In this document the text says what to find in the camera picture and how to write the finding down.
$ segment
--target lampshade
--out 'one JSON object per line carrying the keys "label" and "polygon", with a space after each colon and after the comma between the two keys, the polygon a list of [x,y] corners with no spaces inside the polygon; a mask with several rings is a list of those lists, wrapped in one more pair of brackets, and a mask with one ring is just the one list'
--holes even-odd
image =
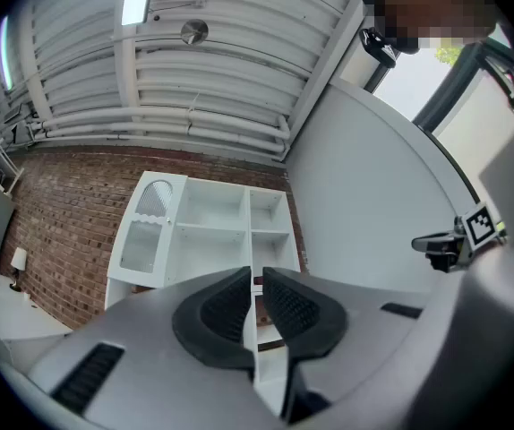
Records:
{"label": "lampshade", "polygon": [[16,248],[14,251],[13,260],[10,265],[19,271],[24,271],[26,269],[26,250],[23,248]]}

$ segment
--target cabinet door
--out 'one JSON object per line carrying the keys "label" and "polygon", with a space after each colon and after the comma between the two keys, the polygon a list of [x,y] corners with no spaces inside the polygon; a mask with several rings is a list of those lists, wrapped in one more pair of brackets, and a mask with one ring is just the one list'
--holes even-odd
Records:
{"label": "cabinet door", "polygon": [[144,172],[125,209],[107,276],[163,287],[167,252],[186,176]]}

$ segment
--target white wall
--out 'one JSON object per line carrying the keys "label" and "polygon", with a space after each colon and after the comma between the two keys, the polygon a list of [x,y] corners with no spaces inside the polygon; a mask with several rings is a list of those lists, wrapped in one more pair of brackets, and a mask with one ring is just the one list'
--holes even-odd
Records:
{"label": "white wall", "polygon": [[366,91],[333,84],[287,161],[309,271],[367,287],[429,291],[445,275],[412,250],[411,240],[450,229],[456,212],[474,202],[418,128]]}
{"label": "white wall", "polygon": [[496,219],[497,206],[480,174],[514,134],[514,112],[488,73],[481,71],[434,134],[462,168]]}

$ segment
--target black slot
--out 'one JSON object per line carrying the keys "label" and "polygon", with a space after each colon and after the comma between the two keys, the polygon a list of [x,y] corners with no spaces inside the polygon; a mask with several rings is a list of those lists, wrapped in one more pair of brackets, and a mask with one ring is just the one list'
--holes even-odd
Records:
{"label": "black slot", "polygon": [[72,412],[81,414],[123,353],[121,348],[98,344],[54,390],[52,398]]}
{"label": "black slot", "polygon": [[420,314],[423,311],[418,307],[411,307],[410,305],[400,305],[398,303],[387,303],[383,307],[381,307],[381,310],[415,320],[417,320],[418,317],[420,317]]}

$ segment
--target white pipe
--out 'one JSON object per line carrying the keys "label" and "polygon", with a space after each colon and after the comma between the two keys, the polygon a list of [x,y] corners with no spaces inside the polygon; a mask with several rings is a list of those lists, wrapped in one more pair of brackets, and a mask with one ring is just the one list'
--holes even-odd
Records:
{"label": "white pipe", "polygon": [[[49,137],[47,139],[41,140],[39,142],[60,142],[60,141],[69,141],[69,140],[143,140],[143,141],[155,141],[155,142],[175,142],[175,143],[183,143],[187,145],[201,145],[204,147],[210,147],[210,148],[217,148],[220,150],[227,150],[227,151],[236,151],[240,153],[246,153],[253,156],[259,156],[261,158],[266,159],[273,159],[276,161],[281,161],[279,156],[270,155],[268,153],[261,153],[260,151],[255,150],[247,150],[247,149],[240,149],[236,147],[231,147],[228,145],[222,145],[219,143],[210,143],[210,142],[188,142],[185,139],[173,139],[173,138],[166,138],[166,137],[156,137],[153,135],[133,135],[133,134],[115,134],[115,133],[103,133],[103,134],[91,134],[91,135],[68,135],[65,137]],[[13,145],[12,148],[21,148],[23,146],[31,145],[31,143],[19,143],[16,145]]]}
{"label": "white pipe", "polygon": [[194,137],[202,137],[207,139],[221,140],[224,142],[240,143],[261,150],[271,151],[273,153],[280,153],[285,149],[283,143],[265,142],[260,139],[248,137],[246,135],[240,135],[238,133],[228,133],[225,131],[217,131],[215,129],[204,129],[195,126],[185,125],[167,125],[157,123],[110,123],[100,125],[76,125],[72,127],[66,127],[62,129],[55,129],[54,131],[46,131],[39,133],[35,136],[37,142],[43,142],[46,139],[54,138],[58,136],[76,135],[76,134],[87,134],[93,132],[132,132],[132,131],[144,131],[144,132],[159,132],[159,133],[179,133],[184,135],[191,135]]}
{"label": "white pipe", "polygon": [[290,131],[287,121],[283,116],[279,116],[278,124],[280,129],[263,123],[257,123],[248,119],[238,118],[235,116],[221,115],[219,113],[211,113],[208,111],[189,110],[179,107],[120,107],[120,108],[102,108],[98,110],[84,111],[80,113],[72,113],[66,116],[49,119],[42,124],[32,125],[32,130],[48,129],[59,125],[72,125],[91,119],[105,119],[122,116],[154,116],[170,119],[183,120],[184,124],[212,124],[226,125],[245,131],[256,133],[264,133],[271,137],[277,137],[282,140],[288,140]]}

